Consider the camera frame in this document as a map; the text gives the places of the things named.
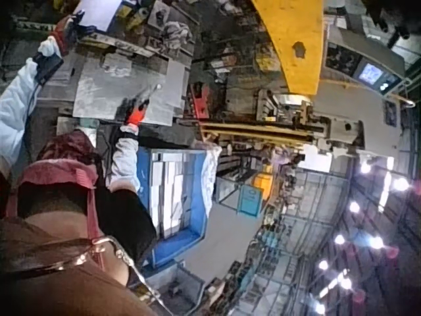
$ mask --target ceiling light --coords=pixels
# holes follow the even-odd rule
[[[352,201],[351,204],[349,204],[349,210],[353,213],[358,213],[360,211],[360,206],[357,202]]]
[[[369,173],[370,171],[371,171],[371,166],[370,166],[368,163],[363,162],[363,163],[361,164],[361,173],[367,174],[367,173]]]
[[[331,283],[329,283],[328,288],[329,290],[331,290],[332,288],[334,288],[335,286],[337,286],[337,278],[334,278]]]
[[[321,270],[327,270],[329,268],[328,262],[326,260],[321,260],[318,264],[318,268]]]
[[[406,191],[409,188],[408,180],[405,178],[399,178],[393,182],[393,187],[398,191]]]
[[[370,247],[377,250],[383,248],[384,243],[382,237],[370,237]]]
[[[341,234],[339,234],[335,237],[335,244],[343,245],[344,243],[345,243],[345,239]]]
[[[320,303],[316,303],[316,313],[319,315],[324,315],[324,313],[326,312],[326,308],[324,307],[323,304]]]
[[[340,273],[340,274],[337,276],[337,281],[338,281],[339,283],[341,283],[341,282],[343,281],[343,278],[344,278],[343,273]]]
[[[387,161],[386,161],[386,167],[388,170],[393,170],[393,165],[395,164],[395,158],[393,157],[388,157]]]
[[[349,278],[344,278],[341,282],[341,286],[345,290],[350,290],[353,287],[353,283],[349,280]]]
[[[320,291],[318,297],[324,298],[328,292],[329,292],[329,288],[324,288],[323,290]]]

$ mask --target yellow crane arm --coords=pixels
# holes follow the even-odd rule
[[[289,92],[316,95],[323,56],[323,0],[252,0],[281,61]]]

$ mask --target white sleeve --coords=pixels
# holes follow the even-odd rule
[[[52,36],[41,43],[38,51],[46,57],[53,53],[60,56],[59,47]],[[26,118],[35,108],[39,92],[39,88],[36,91],[36,74],[37,64],[29,58],[0,97],[0,155],[9,168],[18,160]]]
[[[120,127],[122,132],[137,135],[139,128],[133,124]],[[107,186],[109,187],[117,180],[130,182],[136,191],[140,189],[140,182],[137,178],[137,150],[139,144],[131,138],[120,138],[116,144],[116,151],[112,155],[111,173],[107,176]]]

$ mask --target display screen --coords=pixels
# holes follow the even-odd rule
[[[376,83],[377,80],[379,80],[382,74],[383,74],[382,70],[380,70],[379,68],[371,64],[367,64],[364,67],[364,70],[361,72],[359,79],[366,82],[367,84],[373,85]]]

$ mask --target white cloth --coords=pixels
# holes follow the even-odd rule
[[[129,124],[120,127],[122,132],[138,135],[139,128]],[[116,144],[116,151],[112,155],[111,173],[107,176],[107,186],[117,180],[125,180],[133,184],[136,192],[140,190],[137,178],[137,150],[139,144],[131,138],[120,138]]]
[[[198,140],[192,143],[191,148],[206,150],[206,157],[201,173],[201,187],[206,216],[209,218],[212,209],[212,195],[216,180],[216,170],[218,168],[218,158],[222,148],[214,143],[200,142]]]
[[[53,53],[61,56],[52,36],[41,43],[38,51],[46,57]],[[34,110],[40,91],[39,88],[36,91],[36,74],[37,64],[29,58],[0,97],[0,155],[6,160],[9,168],[18,160],[26,118]]]

